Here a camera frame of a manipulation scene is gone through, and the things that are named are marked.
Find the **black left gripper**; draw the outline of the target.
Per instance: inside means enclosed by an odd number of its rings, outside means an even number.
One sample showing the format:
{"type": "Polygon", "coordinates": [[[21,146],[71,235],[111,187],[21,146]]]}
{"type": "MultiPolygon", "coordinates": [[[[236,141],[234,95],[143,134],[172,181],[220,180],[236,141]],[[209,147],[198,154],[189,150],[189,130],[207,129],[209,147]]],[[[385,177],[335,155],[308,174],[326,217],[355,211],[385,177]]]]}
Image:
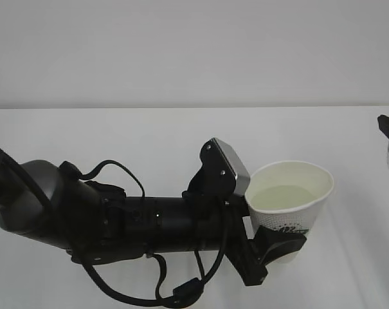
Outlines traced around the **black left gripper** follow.
{"type": "Polygon", "coordinates": [[[244,285],[261,285],[267,276],[265,266],[272,262],[291,262],[307,241],[304,234],[263,226],[257,229],[253,239],[249,239],[243,223],[243,199],[229,203],[218,197],[186,192],[184,202],[188,205],[190,218],[190,227],[185,233],[186,246],[195,252],[203,285],[215,275],[223,257],[228,258],[244,285]],[[203,250],[218,251],[207,272],[199,257],[203,250]]]}

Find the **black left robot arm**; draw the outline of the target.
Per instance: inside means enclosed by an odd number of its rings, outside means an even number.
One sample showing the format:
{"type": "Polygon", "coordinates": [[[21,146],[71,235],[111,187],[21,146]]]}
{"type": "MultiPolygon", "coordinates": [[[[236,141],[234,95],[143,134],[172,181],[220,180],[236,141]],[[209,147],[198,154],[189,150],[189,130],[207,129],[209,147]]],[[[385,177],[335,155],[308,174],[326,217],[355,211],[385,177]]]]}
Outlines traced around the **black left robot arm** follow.
{"type": "Polygon", "coordinates": [[[266,266],[305,243],[303,232],[259,227],[248,238],[243,219],[249,174],[231,146],[213,138],[200,152],[201,168],[180,197],[127,196],[95,181],[101,167],[82,174],[73,164],[34,160],[21,168],[49,201],[44,206],[0,149],[0,227],[72,253],[94,265],[143,255],[222,250],[247,286],[266,266]]]}

